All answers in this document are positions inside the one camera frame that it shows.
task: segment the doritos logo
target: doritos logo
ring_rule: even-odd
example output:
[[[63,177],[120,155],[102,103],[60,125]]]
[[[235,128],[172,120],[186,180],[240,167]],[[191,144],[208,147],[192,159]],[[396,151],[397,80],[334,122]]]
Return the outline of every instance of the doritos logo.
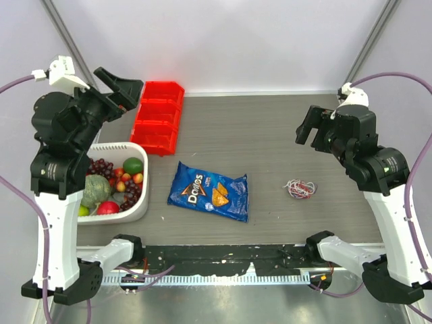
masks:
[[[203,178],[203,175],[197,174],[193,183],[183,190],[182,195],[188,195],[188,203],[196,205],[196,202],[198,201],[198,195],[206,196],[203,186],[201,186]]]

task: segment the red plastic bin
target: red plastic bin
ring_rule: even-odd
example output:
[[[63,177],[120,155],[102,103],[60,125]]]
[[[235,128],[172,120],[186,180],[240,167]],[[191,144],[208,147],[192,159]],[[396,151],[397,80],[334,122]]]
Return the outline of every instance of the red plastic bin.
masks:
[[[136,122],[168,122],[178,129],[182,110],[166,100],[152,99],[141,104]]]
[[[168,122],[144,121],[132,130],[130,142],[140,145],[147,154],[161,157],[176,153],[178,131]]]
[[[147,154],[176,153],[184,89],[175,82],[146,82],[130,142]]]
[[[183,107],[184,89],[176,82],[147,81],[141,97],[141,103],[159,100],[180,108]]]

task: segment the gray table surface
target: gray table surface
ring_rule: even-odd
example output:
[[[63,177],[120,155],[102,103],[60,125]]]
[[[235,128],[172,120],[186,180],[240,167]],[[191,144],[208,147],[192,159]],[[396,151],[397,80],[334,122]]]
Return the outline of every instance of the gray table surface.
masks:
[[[334,95],[186,97],[174,156],[149,156],[148,211],[133,223],[79,226],[78,245],[106,245],[117,234],[145,244],[304,243],[322,230],[348,242],[382,242],[366,200],[332,155],[294,143],[309,105],[334,109]],[[135,113],[106,124],[99,142],[128,141]],[[247,173],[249,223],[167,205],[178,161],[236,178]],[[282,186],[317,184],[308,200]]]

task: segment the fruit basket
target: fruit basket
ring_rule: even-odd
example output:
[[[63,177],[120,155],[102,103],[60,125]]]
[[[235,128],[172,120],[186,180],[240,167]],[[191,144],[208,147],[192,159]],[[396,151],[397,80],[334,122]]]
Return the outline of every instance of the fruit basket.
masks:
[[[144,149],[131,142],[100,143],[90,147],[88,156],[94,160],[109,161],[114,168],[122,166],[126,159],[136,157],[144,163],[142,171],[144,179],[140,198],[133,207],[120,213],[81,216],[78,218],[78,225],[126,223],[140,219],[146,213],[149,205],[149,160]]]

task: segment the doritos bag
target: doritos bag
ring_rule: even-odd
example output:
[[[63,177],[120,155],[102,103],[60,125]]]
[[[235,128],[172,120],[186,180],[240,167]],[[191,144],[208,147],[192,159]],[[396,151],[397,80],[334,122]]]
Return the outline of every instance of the doritos bag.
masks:
[[[178,163],[168,204],[248,222],[247,175],[231,179]]]

